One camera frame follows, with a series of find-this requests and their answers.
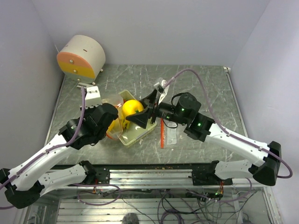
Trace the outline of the yellow lemon toy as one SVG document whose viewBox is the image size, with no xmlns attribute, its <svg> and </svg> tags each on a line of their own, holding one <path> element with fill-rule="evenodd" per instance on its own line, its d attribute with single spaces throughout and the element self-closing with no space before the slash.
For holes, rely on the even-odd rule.
<svg viewBox="0 0 299 224">
<path fill-rule="evenodd" d="M 144 107 L 138 100 L 131 99 L 123 104 L 122 115 L 124 118 L 126 118 L 127 116 L 134 115 L 136 113 L 142 112 L 143 110 Z"/>
</svg>

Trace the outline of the yellow bell pepper toy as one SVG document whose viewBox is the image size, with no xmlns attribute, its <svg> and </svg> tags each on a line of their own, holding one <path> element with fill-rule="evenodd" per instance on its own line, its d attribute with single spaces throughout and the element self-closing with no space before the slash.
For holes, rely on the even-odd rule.
<svg viewBox="0 0 299 224">
<path fill-rule="evenodd" d="M 123 129 L 129 129 L 129 126 L 130 126 L 130 121 L 128 121 L 126 119 L 123 119 L 122 120 L 122 128 Z"/>
</svg>

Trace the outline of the clear zip bag red zipper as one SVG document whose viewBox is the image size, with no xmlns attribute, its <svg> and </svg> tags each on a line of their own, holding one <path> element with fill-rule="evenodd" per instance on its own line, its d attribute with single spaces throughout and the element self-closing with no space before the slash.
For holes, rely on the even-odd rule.
<svg viewBox="0 0 299 224">
<path fill-rule="evenodd" d="M 109 103 L 112 104 L 118 111 L 118 118 L 116 120 L 116 124 L 112 131 L 106 132 L 107 136 L 113 140 L 117 140 L 122 135 L 122 106 L 124 104 L 123 98 L 120 94 L 110 94 L 104 99 L 102 99 L 102 103 Z"/>
</svg>

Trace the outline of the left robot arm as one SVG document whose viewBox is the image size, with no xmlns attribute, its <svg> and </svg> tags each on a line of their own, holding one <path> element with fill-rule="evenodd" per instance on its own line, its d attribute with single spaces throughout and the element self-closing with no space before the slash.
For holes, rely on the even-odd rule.
<svg viewBox="0 0 299 224">
<path fill-rule="evenodd" d="M 97 144 L 117 118 L 118 110 L 108 103 L 82 109 L 79 118 L 69 120 L 54 138 L 30 159 L 13 169 L 1 169 L 0 182 L 6 188 L 7 201 L 22 209 L 60 187 L 77 183 L 91 185 L 95 181 L 96 171 L 89 161 L 81 161 L 62 171 L 48 171 L 83 146 Z"/>
</svg>

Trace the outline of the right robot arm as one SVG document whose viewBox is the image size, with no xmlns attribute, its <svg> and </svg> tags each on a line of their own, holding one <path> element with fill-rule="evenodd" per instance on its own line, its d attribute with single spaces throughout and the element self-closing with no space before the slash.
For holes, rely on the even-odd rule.
<svg viewBox="0 0 299 224">
<path fill-rule="evenodd" d="M 243 157 L 242 161 L 213 161 L 212 170 L 207 171 L 207 181 L 215 185 L 221 180 L 253 178 L 266 186 L 274 186 L 280 168 L 281 146 L 279 143 L 262 143 L 249 139 L 217 124 L 199 113 L 201 103 L 188 92 L 177 94 L 176 105 L 160 102 L 157 90 L 140 100 L 144 110 L 135 111 L 127 121 L 146 128 L 148 121 L 161 118 L 185 127 L 185 134 L 193 140 L 212 142 Z"/>
</svg>

